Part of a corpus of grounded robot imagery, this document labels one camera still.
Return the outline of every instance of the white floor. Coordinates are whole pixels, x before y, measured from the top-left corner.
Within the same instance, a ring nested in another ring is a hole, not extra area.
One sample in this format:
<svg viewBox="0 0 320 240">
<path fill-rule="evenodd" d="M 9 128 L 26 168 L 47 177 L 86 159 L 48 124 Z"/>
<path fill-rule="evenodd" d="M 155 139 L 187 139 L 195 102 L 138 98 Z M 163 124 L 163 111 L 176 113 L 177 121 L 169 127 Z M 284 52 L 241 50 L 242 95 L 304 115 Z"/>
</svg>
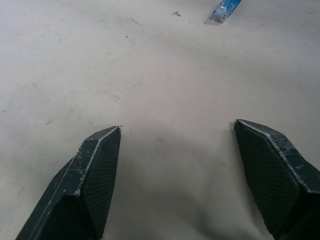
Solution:
<svg viewBox="0 0 320 240">
<path fill-rule="evenodd" d="M 320 169 L 320 2 L 243 0 L 207 22 L 219 3 L 0 2 L 0 239 L 82 141 L 114 125 L 104 239 L 270 239 L 232 122 L 283 132 Z"/>
</svg>

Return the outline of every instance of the blue object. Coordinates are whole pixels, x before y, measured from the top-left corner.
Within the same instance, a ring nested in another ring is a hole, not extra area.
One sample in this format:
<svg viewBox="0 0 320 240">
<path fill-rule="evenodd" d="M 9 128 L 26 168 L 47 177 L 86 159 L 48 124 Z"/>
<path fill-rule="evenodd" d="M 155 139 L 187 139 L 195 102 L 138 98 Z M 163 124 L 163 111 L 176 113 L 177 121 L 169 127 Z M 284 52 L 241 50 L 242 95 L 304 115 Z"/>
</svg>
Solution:
<svg viewBox="0 0 320 240">
<path fill-rule="evenodd" d="M 211 20 L 223 23 L 234 12 L 241 0 L 224 0 L 216 7 L 211 15 Z"/>
</svg>

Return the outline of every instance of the concrete floor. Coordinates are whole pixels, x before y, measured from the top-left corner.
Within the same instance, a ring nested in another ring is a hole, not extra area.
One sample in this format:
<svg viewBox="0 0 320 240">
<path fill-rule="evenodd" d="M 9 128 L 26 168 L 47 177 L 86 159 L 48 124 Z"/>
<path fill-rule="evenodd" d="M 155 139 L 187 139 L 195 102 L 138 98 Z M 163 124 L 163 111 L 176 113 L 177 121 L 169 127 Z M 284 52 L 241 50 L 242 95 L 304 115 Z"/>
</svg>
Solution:
<svg viewBox="0 0 320 240">
<path fill-rule="evenodd" d="M 81 142 L 114 125 L 104 239 L 271 239 L 231 124 L 283 132 L 320 169 L 320 2 L 243 0 L 207 22 L 219 2 L 0 2 L 0 239 Z"/>
</svg>

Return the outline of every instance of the floor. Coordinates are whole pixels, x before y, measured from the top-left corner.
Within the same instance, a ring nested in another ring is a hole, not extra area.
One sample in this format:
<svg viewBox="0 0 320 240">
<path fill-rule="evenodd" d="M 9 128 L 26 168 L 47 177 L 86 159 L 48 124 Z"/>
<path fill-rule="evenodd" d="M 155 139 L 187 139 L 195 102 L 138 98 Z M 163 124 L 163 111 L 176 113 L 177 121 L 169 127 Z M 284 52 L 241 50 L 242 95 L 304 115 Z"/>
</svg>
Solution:
<svg viewBox="0 0 320 240">
<path fill-rule="evenodd" d="M 320 2 L 243 0 L 216 24 L 219 3 L 0 2 L 0 239 L 82 141 L 114 125 L 103 239 L 272 239 L 232 123 L 286 134 L 320 169 Z"/>
</svg>

